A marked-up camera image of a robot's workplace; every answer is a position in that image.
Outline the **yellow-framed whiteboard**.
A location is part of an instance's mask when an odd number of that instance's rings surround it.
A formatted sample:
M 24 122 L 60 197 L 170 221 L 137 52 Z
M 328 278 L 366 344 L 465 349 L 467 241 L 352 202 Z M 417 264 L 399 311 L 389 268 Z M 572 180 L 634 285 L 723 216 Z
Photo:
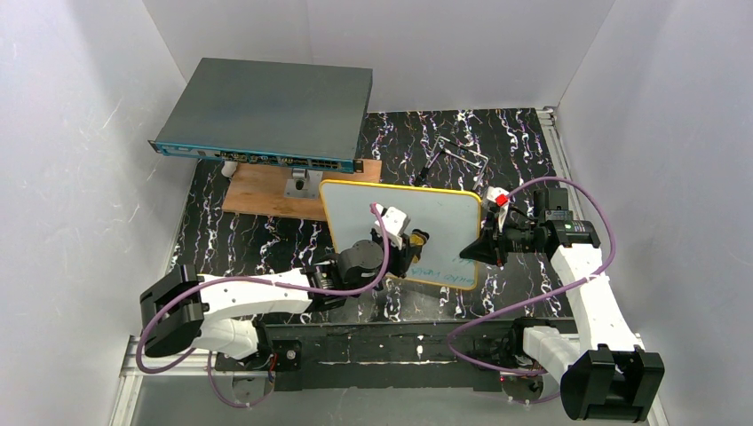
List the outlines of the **yellow-framed whiteboard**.
M 407 233 L 418 229 L 429 234 L 421 258 L 408 268 L 408 280 L 461 290 L 477 286 L 477 264 L 459 257 L 480 233 L 481 205 L 475 193 L 324 180 L 320 196 L 337 252 L 370 237 L 377 220 L 370 205 L 376 202 L 405 213 L 409 218 Z

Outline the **yellow black eraser pad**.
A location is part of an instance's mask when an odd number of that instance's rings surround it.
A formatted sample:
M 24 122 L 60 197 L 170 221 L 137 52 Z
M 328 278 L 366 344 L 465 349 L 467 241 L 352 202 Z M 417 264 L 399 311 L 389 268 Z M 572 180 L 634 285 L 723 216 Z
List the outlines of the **yellow black eraser pad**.
M 409 236 L 409 242 L 411 246 L 411 263 L 417 264 L 421 260 L 421 255 L 425 244 L 428 242 L 430 236 L 419 229 L 414 229 Z

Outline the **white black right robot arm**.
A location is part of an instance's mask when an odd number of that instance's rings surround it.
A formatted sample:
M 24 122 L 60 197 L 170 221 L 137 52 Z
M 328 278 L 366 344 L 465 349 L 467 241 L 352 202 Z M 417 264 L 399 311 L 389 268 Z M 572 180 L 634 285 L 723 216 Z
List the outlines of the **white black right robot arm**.
M 463 359 L 497 370 L 516 402 L 559 397 L 573 420 L 662 423 L 657 396 L 665 366 L 616 302 L 606 274 L 614 250 L 603 251 L 594 224 L 576 217 L 566 189 L 538 189 L 533 204 L 531 214 L 515 221 L 510 194 L 489 187 L 480 235 L 460 256 L 501 266 L 511 254 L 544 255 L 561 280 L 576 332 L 561 331 L 551 319 L 518 318 L 506 335 L 476 345 Z

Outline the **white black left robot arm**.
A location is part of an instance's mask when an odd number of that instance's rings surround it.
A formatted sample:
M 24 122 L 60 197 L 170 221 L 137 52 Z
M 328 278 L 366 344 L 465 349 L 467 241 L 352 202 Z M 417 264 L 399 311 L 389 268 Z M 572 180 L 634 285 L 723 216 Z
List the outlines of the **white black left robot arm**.
M 230 280 L 178 266 L 140 295 L 144 353 L 162 358 L 204 349 L 233 359 L 269 353 L 265 330 L 250 316 L 340 308 L 350 297 L 381 289 L 386 274 L 405 277 L 428 240 L 419 230 L 383 235 L 374 228 L 369 239 L 314 264 Z

